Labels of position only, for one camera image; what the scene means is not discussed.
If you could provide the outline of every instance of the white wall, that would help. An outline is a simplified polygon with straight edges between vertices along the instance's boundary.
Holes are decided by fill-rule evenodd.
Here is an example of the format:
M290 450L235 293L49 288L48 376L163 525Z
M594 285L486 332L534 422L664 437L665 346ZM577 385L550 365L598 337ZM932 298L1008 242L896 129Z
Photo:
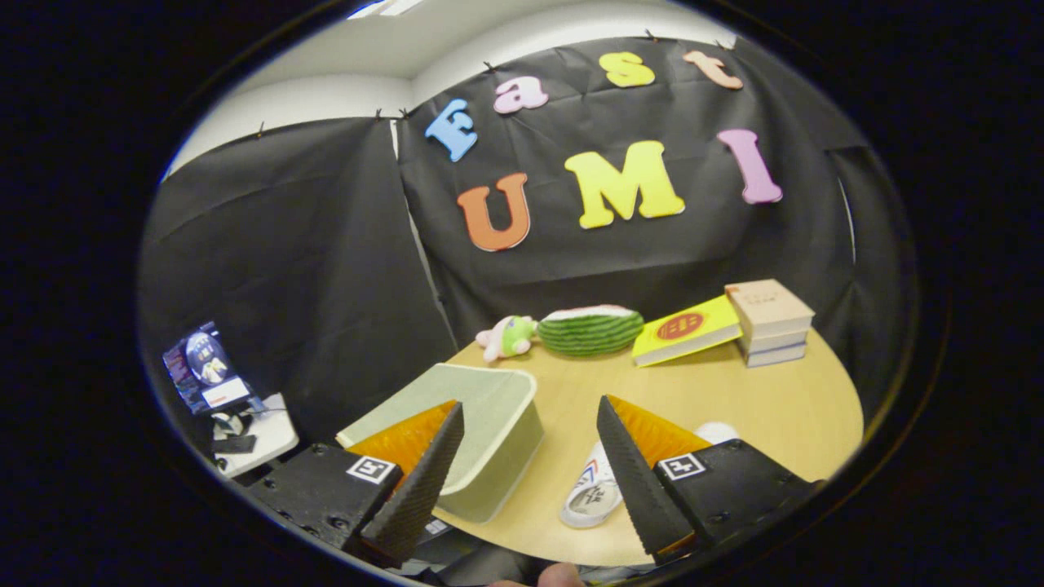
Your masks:
M413 79L412 107L481 73L485 70L482 62L496 66L571 43L645 37L646 28L657 37L711 44L718 41L728 48L736 42L734 33L682 6L606 2L563 6L491 30L432 63Z
M696 13L670 4L586 2L545 10L476 37L432 62L412 80L343 73L291 79L233 94L196 125L167 171L229 141L311 120L398 115L485 69L550 47L608 39L657 37L732 47L734 33Z
M373 75L324 75L264 86L234 94L213 108L171 162L167 174L220 146L264 127L276 128L311 120L382 115L400 116L411 108L408 79Z

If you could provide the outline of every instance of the yellow book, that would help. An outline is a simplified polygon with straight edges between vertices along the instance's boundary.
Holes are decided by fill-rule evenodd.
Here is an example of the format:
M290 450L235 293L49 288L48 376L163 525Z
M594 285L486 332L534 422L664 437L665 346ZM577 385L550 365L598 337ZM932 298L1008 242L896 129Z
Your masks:
M736 308L726 296L650 322L635 339L635 365L646 367L742 336Z

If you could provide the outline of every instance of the ceiling light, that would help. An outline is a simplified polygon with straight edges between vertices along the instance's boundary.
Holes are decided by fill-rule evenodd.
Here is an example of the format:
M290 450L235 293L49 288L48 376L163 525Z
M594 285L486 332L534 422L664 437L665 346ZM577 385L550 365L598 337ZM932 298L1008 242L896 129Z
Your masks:
M380 8L381 6L383 6L384 4L385 4L384 0L378 0L377 2L374 2L373 4L366 4L365 6L359 8L358 10L356 10L354 13L352 13L351 16L348 17L348 20L361 19L362 17L369 17L370 15L374 14L375 11L377 11L377 9Z
M399 16L406 10L412 8L413 6L420 4L423 0L390 0L388 3L390 6L385 8L382 13L382 17L395 17Z

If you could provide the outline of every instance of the red circle label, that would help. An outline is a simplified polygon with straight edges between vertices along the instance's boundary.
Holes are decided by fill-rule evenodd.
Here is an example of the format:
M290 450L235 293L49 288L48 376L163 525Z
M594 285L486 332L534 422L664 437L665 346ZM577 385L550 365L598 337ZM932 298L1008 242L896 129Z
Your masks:
M657 328L656 336L662 341L673 341L688 336L704 323L704 314L689 312L677 315Z

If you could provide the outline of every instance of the green plush toy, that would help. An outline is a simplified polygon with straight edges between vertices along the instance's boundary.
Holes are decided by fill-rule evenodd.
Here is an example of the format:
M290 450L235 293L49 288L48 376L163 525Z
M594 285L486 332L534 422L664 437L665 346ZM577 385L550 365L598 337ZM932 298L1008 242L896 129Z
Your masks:
M635 310L602 304L551 312L540 321L537 334L556 353L592 356L626 348L644 325Z
M485 349L482 358L493 362L498 358L520 355L529 350L537 321L527 315L509 315L502 319L490 330L475 335L475 341Z

